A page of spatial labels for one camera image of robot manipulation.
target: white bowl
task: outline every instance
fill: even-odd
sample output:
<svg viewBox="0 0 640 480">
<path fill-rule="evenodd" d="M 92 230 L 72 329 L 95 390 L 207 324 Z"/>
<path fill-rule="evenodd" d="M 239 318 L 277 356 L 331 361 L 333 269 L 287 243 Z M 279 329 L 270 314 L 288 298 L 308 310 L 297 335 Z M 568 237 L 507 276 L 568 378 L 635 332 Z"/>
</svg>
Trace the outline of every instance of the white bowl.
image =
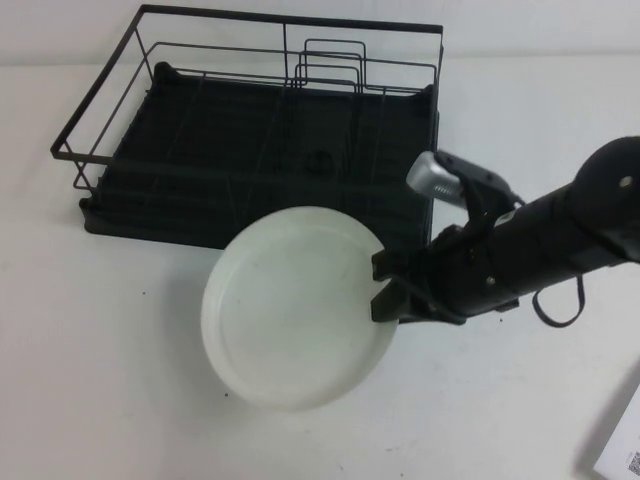
<svg viewBox="0 0 640 480">
<path fill-rule="evenodd" d="M 226 248 L 207 283 L 202 337 L 237 395 L 300 410 L 343 395 L 386 351 L 397 322 L 374 323 L 371 256 L 382 244 L 340 212 L 268 215 Z"/>
</svg>

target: black cable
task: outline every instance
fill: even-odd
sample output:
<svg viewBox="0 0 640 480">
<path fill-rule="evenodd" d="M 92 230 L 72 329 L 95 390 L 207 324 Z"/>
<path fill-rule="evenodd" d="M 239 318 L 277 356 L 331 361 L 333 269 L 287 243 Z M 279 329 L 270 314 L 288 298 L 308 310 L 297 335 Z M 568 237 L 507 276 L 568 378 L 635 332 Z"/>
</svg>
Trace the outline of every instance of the black cable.
<svg viewBox="0 0 640 480">
<path fill-rule="evenodd" d="M 578 313 L 576 313 L 573 318 L 571 318 L 570 320 L 567 320 L 566 322 L 557 322 L 551 317 L 549 317 L 549 315 L 547 315 L 544 312 L 544 310 L 542 310 L 542 307 L 540 306 L 540 301 L 538 300 L 538 296 L 544 290 L 544 288 L 542 290 L 538 290 L 533 295 L 533 299 L 531 300 L 531 303 L 533 304 L 533 309 L 538 315 L 538 318 L 540 318 L 540 320 L 542 320 L 544 323 L 546 323 L 547 325 L 553 328 L 565 328 L 571 325 L 573 322 L 575 322 L 580 317 L 580 315 L 582 315 L 582 311 L 584 310 L 584 305 L 586 303 L 586 297 L 584 293 L 584 281 L 582 279 L 582 275 L 580 275 L 579 277 L 576 277 L 576 283 L 578 286 Z"/>
</svg>

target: qr code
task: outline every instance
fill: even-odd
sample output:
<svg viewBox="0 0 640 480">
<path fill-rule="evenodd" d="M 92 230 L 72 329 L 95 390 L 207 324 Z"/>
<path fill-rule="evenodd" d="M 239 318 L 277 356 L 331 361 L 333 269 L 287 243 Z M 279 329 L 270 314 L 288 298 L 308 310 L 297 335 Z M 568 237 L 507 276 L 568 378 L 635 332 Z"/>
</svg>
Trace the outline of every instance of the qr code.
<svg viewBox="0 0 640 480">
<path fill-rule="evenodd" d="M 629 470 L 640 477 L 640 452 L 636 452 L 633 460 L 631 460 L 631 465 L 629 465 Z"/>
</svg>

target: dish rack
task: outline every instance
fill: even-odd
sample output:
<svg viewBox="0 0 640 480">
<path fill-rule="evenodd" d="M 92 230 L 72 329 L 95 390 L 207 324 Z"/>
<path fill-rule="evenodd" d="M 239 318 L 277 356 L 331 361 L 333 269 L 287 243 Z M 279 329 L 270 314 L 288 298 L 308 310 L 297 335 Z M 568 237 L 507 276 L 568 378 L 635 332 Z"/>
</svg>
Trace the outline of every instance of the dish rack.
<svg viewBox="0 0 640 480">
<path fill-rule="evenodd" d="M 442 33 L 143 5 L 51 153 L 93 233 L 224 248 L 315 205 L 424 246 L 432 202 L 405 176 L 437 145 Z"/>
</svg>

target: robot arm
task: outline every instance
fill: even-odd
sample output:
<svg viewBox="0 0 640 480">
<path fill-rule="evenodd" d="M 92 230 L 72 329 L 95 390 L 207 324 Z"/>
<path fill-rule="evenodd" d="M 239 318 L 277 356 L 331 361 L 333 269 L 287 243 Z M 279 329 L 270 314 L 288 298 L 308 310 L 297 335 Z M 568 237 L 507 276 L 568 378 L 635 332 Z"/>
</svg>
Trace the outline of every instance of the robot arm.
<svg viewBox="0 0 640 480">
<path fill-rule="evenodd" d="M 441 151 L 420 155 L 407 183 L 465 206 L 469 221 L 424 250 L 373 256 L 374 279 L 391 279 L 371 302 L 376 322 L 463 324 L 601 267 L 640 263 L 640 137 L 610 142 L 572 183 L 520 208 L 500 176 Z"/>
</svg>

